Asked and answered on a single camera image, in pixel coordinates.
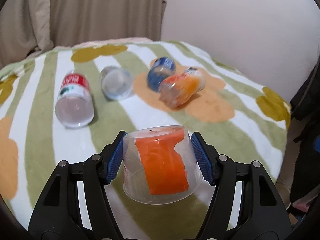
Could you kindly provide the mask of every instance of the striped blanket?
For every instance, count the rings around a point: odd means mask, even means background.
[[[145,76],[158,57],[172,58],[178,70],[195,66],[206,88],[184,107],[166,108],[146,86]],[[129,70],[134,94],[107,101],[99,73],[107,65]],[[87,127],[68,130],[54,106],[64,76],[75,70],[89,81],[95,117]],[[183,125],[201,132],[208,144],[234,161],[259,160],[275,181],[286,144],[290,107],[271,89],[214,61],[184,42],[140,42],[100,47],[54,49],[0,71],[0,193],[25,227],[36,201],[60,160],[85,161],[112,143],[120,130],[132,132],[163,125]],[[106,186],[109,202],[125,238],[187,239],[199,230],[214,188],[203,181],[191,196],[167,205],[146,205],[123,191],[122,167]],[[90,228],[83,184],[78,183],[83,223]],[[237,183],[229,227],[237,220],[241,183]]]

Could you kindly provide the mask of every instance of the blue gripper pad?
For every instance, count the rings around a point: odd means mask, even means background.
[[[107,182],[108,184],[114,180],[117,176],[118,170],[120,168],[120,165],[122,163],[122,159],[123,159],[123,137],[126,135],[127,133],[125,132],[120,140],[120,142],[118,143],[118,145],[116,146],[115,151],[112,153],[112,156],[108,162],[108,172],[107,172]]]
[[[202,172],[202,176],[204,180],[212,185],[214,182],[214,178],[212,176],[212,164],[195,134],[192,134],[191,136],[191,143]]]

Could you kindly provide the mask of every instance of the silver screw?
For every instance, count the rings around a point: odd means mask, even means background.
[[[252,164],[253,164],[253,166],[255,166],[257,168],[261,166],[261,163],[258,161],[254,161]]]
[[[225,162],[227,159],[228,159],[228,157],[225,156],[225,155],[220,155],[219,156],[219,160],[222,161],[222,162]]]
[[[58,164],[59,164],[60,167],[66,166],[67,161],[59,161]]]
[[[97,161],[101,158],[100,154],[95,154],[91,157],[94,161]]]

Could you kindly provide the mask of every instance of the wall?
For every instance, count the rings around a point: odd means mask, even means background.
[[[289,101],[316,64],[313,0],[166,0],[162,40],[189,42]]]

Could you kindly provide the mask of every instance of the orange tape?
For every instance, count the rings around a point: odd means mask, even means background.
[[[182,128],[166,135],[136,139],[151,195],[174,194],[189,189],[184,163],[174,150],[183,139]]]

